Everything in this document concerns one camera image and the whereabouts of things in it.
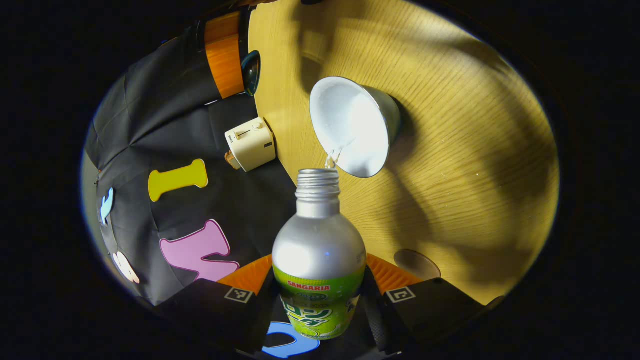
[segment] bottle label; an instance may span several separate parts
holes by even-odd
[[[301,279],[275,265],[273,273],[282,290],[280,300],[294,330],[317,340],[336,338],[349,327],[355,313],[365,267],[328,280]]]

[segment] sangaria logo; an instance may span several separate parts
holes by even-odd
[[[296,295],[305,299],[309,299],[309,301],[320,301],[326,299],[325,294],[297,293]]]
[[[291,280],[287,281],[287,284],[289,284],[290,286],[293,286],[294,288],[298,288],[298,289],[302,289],[302,290],[309,290],[309,291],[329,291],[331,290],[331,286],[330,285],[324,285],[324,286],[309,286],[309,285],[302,285],[302,284],[297,284]]]

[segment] wooden table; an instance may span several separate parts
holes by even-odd
[[[260,5],[249,48],[262,56],[258,113],[293,181],[326,158],[309,115],[318,80],[344,76],[402,104],[385,168],[340,170],[342,213],[368,252],[393,263],[416,250],[482,304],[522,278],[556,212],[557,151],[534,94],[493,49],[400,0]]]

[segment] white bowl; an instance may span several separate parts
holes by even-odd
[[[309,100],[311,123],[336,165],[356,177],[372,177],[385,165],[400,127],[400,110],[391,96],[331,76],[316,83]]]

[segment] aluminum bottle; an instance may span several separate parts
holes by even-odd
[[[297,213],[273,245],[273,270],[291,324],[317,340],[348,328],[367,258],[360,233],[340,214],[339,194],[337,170],[300,170]]]

